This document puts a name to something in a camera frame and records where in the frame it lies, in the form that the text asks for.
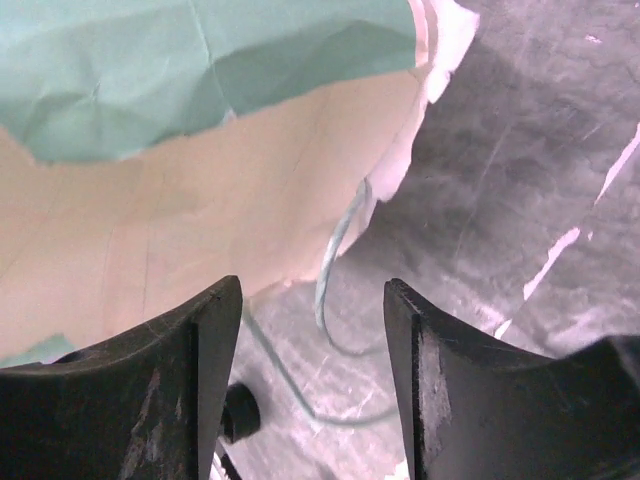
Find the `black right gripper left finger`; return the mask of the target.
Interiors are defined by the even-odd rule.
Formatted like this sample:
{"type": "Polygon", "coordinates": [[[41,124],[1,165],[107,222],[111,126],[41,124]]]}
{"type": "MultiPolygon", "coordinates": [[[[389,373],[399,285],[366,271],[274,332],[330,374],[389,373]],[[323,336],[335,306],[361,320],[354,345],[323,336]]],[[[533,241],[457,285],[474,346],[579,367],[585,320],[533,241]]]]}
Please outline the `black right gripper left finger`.
{"type": "Polygon", "coordinates": [[[5,479],[206,479],[240,326],[227,276],[51,364],[1,372],[5,479]]]}

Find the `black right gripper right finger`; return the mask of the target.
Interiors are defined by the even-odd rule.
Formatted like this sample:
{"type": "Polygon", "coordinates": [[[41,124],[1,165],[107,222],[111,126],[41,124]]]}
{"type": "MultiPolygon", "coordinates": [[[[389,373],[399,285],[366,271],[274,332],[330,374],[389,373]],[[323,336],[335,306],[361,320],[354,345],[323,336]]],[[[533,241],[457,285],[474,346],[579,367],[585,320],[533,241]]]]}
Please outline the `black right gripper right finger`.
{"type": "Polygon", "coordinates": [[[561,359],[511,346],[399,279],[384,324],[413,479],[635,479],[639,339],[561,359]]]}

